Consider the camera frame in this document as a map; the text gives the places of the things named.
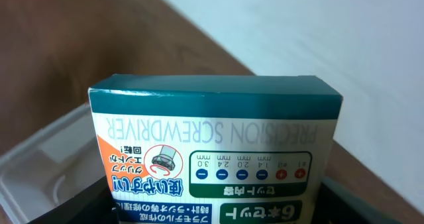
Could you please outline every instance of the white wall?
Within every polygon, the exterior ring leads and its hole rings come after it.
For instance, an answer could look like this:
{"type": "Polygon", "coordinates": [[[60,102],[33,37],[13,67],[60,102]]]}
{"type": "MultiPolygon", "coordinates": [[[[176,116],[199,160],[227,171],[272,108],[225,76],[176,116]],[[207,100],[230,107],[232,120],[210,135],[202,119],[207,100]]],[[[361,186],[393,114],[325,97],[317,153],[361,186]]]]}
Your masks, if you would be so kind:
{"type": "Polygon", "coordinates": [[[344,96],[335,139],[424,212],[424,0],[167,0],[258,75],[344,96]]]}

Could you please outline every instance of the black object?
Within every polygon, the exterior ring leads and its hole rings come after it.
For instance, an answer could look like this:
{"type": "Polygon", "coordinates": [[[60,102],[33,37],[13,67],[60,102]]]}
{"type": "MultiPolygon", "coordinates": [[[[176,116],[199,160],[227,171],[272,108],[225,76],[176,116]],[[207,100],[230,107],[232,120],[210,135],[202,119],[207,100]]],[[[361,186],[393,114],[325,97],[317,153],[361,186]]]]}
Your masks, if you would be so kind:
{"type": "MultiPolygon", "coordinates": [[[[117,224],[115,202],[106,177],[30,224],[117,224]]],[[[325,178],[319,190],[312,223],[398,224],[340,184],[325,178]]]]}

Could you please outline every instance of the circular illustration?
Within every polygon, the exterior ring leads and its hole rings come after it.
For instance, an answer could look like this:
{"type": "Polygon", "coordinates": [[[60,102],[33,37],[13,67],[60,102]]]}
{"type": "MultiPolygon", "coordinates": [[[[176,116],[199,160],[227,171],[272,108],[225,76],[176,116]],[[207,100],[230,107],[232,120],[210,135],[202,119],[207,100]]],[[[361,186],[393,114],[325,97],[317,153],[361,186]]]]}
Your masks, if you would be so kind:
{"type": "Polygon", "coordinates": [[[177,178],[183,170],[183,157],[174,147],[159,144],[147,150],[144,155],[147,172],[158,180],[177,178]]]}

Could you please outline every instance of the box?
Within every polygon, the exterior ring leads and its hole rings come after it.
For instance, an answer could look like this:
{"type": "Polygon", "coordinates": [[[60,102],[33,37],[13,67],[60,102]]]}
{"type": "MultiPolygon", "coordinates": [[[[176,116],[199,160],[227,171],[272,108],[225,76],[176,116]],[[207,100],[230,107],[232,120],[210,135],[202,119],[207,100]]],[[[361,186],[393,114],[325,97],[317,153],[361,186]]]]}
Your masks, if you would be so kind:
{"type": "Polygon", "coordinates": [[[120,221],[310,223],[342,103],[322,80],[115,75],[89,98],[120,221]]]}

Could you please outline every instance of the red circle outline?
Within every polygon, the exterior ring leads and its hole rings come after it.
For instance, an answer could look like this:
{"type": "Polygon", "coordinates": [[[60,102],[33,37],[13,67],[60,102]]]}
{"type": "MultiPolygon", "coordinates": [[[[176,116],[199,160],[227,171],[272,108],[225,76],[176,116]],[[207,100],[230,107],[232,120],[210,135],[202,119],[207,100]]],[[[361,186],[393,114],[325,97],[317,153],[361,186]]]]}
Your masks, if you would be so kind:
{"type": "MultiPolygon", "coordinates": [[[[154,148],[154,147],[156,147],[156,146],[168,146],[168,147],[170,147],[170,148],[173,148],[177,153],[178,153],[178,155],[180,156],[180,158],[181,158],[181,162],[182,162],[182,166],[181,166],[181,170],[180,170],[180,172],[175,176],[175,177],[173,177],[173,178],[177,178],[180,174],[181,174],[181,172],[183,171],[183,168],[184,168],[184,159],[183,159],[183,156],[180,154],[180,152],[176,149],[176,148],[174,148],[174,147],[172,147],[172,146],[170,146],[170,145],[167,145],[167,144],[157,144],[157,145],[155,145],[155,146],[152,146],[152,147],[150,147],[147,151],[146,151],[146,154],[144,154],[144,160],[146,160],[146,155],[147,155],[147,153],[152,149],[152,148],[154,148]]],[[[157,177],[155,177],[155,176],[153,176],[149,171],[148,171],[148,168],[146,168],[146,171],[153,177],[153,178],[155,178],[155,179],[157,179],[157,180],[159,180],[159,178],[157,178],[157,177]]]]}

